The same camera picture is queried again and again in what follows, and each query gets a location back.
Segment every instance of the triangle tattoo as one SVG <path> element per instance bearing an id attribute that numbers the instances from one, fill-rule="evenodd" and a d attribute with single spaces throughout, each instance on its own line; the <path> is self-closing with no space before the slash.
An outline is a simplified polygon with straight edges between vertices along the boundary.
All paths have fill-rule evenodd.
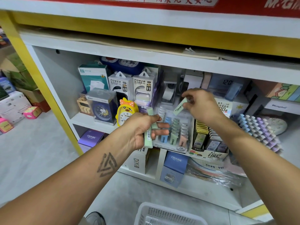
<path id="1" fill-rule="evenodd" d="M 104 153 L 100 166 L 97 173 L 100 173 L 100 177 L 112 174 L 117 169 L 117 162 L 113 155 L 109 153 L 108 155 Z"/>

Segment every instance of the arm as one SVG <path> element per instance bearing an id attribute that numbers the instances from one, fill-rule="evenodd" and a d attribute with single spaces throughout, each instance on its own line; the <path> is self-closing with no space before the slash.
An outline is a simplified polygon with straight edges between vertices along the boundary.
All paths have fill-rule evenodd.
<path id="1" fill-rule="evenodd" d="M 135 113 L 97 146 L 2 207 L 0 224 L 77 225 L 128 156 L 143 147 L 143 133 L 159 120 L 158 115 Z M 156 130 L 151 137 L 159 134 L 169 131 Z"/>
<path id="2" fill-rule="evenodd" d="M 182 96 L 192 99 L 184 107 L 193 117 L 215 130 L 228 145 L 276 222 L 299 224 L 300 169 L 228 119 L 211 93 L 192 89 Z"/>

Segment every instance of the hand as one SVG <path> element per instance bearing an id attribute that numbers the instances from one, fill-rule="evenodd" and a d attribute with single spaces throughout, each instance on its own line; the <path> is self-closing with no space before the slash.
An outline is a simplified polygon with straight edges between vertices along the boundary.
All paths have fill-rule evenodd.
<path id="1" fill-rule="evenodd" d="M 119 127 L 126 132 L 126 136 L 129 137 L 129 145 L 127 147 L 132 148 L 132 150 L 140 149 L 144 146 L 144 132 L 146 132 L 151 124 L 156 121 L 161 121 L 159 115 L 149 116 L 146 113 L 134 113 L 130 118 L 128 118 L 125 123 Z M 159 128 L 165 128 L 166 130 L 152 130 L 151 138 L 154 140 L 158 135 L 169 135 L 170 125 L 168 123 L 158 122 L 157 126 Z"/>
<path id="2" fill-rule="evenodd" d="M 212 124 L 226 117 L 220 110 L 212 93 L 203 89 L 193 88 L 185 91 L 182 97 L 187 97 L 190 102 L 185 102 L 183 108 L 190 111 L 191 115 L 205 125 L 212 127 Z"/>

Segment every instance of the red banner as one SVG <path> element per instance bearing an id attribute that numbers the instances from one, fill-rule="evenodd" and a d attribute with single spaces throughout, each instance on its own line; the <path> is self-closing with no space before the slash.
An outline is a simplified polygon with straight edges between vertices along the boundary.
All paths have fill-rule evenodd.
<path id="1" fill-rule="evenodd" d="M 47 0 L 125 7 L 300 18 L 300 0 Z"/>

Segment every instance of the basket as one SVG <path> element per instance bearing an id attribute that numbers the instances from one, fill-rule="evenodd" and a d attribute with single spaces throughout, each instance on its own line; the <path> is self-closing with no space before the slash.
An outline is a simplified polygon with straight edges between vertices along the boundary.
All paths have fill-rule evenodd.
<path id="1" fill-rule="evenodd" d="M 134 225 L 207 225 L 200 216 L 144 202 L 140 205 Z"/>

